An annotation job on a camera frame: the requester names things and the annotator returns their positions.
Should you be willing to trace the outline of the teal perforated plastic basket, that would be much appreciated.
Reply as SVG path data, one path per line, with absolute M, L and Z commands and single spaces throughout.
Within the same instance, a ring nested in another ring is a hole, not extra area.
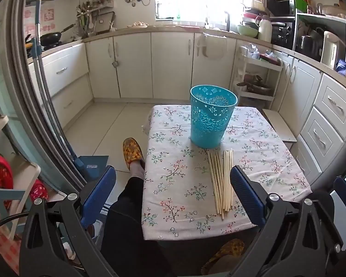
M 237 106 L 237 96 L 226 88 L 202 84 L 191 88 L 191 141 L 203 149 L 220 145 Z

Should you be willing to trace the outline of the blue dustpan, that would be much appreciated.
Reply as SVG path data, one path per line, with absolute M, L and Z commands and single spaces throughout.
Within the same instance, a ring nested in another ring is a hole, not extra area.
M 108 156 L 79 156 L 74 164 L 86 182 L 99 179 L 105 172 Z

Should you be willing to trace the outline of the yellow patterned right slipper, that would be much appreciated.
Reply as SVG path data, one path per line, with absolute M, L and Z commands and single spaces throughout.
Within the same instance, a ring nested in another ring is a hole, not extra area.
M 234 269 L 241 261 L 245 244 L 241 239 L 232 239 L 224 244 L 201 268 L 202 275 L 224 273 Z

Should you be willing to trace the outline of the yellow patterned slipper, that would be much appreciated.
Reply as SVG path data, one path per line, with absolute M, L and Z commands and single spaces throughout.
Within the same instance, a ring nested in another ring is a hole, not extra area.
M 234 269 L 241 261 L 245 244 L 241 239 L 232 239 L 224 244 L 201 268 L 202 275 L 224 273 Z
M 140 166 L 145 169 L 142 149 L 134 138 L 126 138 L 122 144 L 122 150 L 128 168 L 130 168 L 132 162 L 138 161 Z

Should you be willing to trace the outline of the yellow patterned left slipper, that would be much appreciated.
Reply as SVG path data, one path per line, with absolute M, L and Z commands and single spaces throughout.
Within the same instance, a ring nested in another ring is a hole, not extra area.
M 142 149 L 134 138 L 126 138 L 122 144 L 122 150 L 128 168 L 130 168 L 132 162 L 138 161 L 140 166 L 145 169 Z

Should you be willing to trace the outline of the white shoe rack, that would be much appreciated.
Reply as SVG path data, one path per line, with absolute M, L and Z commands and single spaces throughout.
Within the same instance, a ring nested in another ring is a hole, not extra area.
M 30 192 L 41 172 L 16 147 L 8 122 L 7 116 L 0 116 L 0 220 L 30 209 Z

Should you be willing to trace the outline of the wooden board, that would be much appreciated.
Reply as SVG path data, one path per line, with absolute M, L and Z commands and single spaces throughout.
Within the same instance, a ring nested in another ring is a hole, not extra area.
M 289 129 L 286 122 L 283 120 L 283 118 L 280 116 L 280 114 L 278 112 L 272 111 L 270 109 L 263 109 L 262 111 L 282 141 L 284 141 L 286 143 L 296 143 L 297 142 L 292 131 Z

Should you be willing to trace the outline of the red slipper on rack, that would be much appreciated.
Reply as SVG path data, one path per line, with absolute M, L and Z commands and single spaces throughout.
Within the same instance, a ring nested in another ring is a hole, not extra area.
M 9 162 L 0 154 L 0 189 L 13 189 L 13 173 Z

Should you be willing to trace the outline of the dark cooking pot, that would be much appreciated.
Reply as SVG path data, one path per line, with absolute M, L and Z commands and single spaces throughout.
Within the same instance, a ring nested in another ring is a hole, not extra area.
M 272 89 L 265 85 L 259 75 L 245 74 L 244 80 L 237 83 L 238 87 L 245 86 L 246 91 L 255 94 L 270 96 Z

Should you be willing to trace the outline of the white storage trolley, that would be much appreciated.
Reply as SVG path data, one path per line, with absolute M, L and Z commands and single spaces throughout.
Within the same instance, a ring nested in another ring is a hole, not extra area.
M 284 62 L 273 51 L 260 53 L 256 46 L 240 45 L 235 53 L 231 90 L 239 99 L 240 106 L 250 106 L 258 110 L 269 109 L 276 99 L 280 77 L 284 72 Z M 245 74 L 259 75 L 265 85 L 272 89 L 270 96 L 250 93 L 246 87 L 238 87 Z

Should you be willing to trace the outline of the white electric kettle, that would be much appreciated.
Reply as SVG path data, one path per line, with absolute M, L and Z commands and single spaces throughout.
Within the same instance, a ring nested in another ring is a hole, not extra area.
M 332 32 L 324 32 L 321 63 L 335 69 L 340 59 L 345 60 L 346 45 Z

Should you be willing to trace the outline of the black frying pan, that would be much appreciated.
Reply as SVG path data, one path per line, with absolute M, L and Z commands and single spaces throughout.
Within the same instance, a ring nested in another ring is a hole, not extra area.
M 62 37 L 62 34 L 66 31 L 68 31 L 69 29 L 73 28 L 74 26 L 75 26 L 75 24 L 71 24 L 71 25 L 67 26 L 66 28 L 64 28 L 63 30 L 61 30 L 60 32 L 47 33 L 47 34 L 42 35 L 40 37 L 40 44 L 42 46 L 50 46 L 52 44 L 59 42 L 61 37 Z

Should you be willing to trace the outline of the white thermos jug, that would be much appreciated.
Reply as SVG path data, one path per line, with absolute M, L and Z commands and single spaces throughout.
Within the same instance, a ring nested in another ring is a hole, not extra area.
M 270 17 L 264 15 L 259 21 L 258 39 L 265 42 L 271 42 L 272 24 Z

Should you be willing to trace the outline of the green bowl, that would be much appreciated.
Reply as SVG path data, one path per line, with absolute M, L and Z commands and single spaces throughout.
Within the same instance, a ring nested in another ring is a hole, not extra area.
M 250 38 L 256 38 L 258 34 L 258 30 L 254 29 L 253 27 L 244 26 L 244 25 L 238 25 L 237 31 L 242 36 L 247 36 Z

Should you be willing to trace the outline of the black microwave oven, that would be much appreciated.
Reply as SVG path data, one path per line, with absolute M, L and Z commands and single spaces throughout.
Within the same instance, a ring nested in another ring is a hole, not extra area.
M 292 49 L 296 19 L 293 16 L 271 18 L 272 38 L 271 43 L 286 49 Z

